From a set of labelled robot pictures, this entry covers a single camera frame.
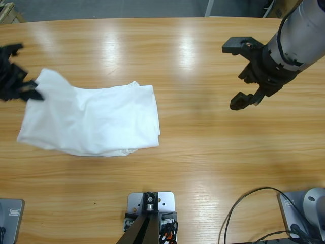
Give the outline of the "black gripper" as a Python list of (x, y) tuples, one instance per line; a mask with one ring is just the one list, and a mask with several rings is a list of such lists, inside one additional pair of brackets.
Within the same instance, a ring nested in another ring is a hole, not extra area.
[(9, 61), (23, 47), (1, 47), (1, 100), (21, 99), (43, 101), (44, 97), (36, 90), (34, 80), (24, 81), (27, 72)]
[(254, 95), (238, 92), (230, 101), (230, 109), (242, 110), (251, 104), (258, 105), (265, 96), (270, 97), (277, 93), (299, 73), (300, 71), (290, 71), (282, 64), (277, 64), (271, 58), (267, 46), (253, 49), (249, 65), (238, 78), (245, 83), (257, 83), (259, 88)]

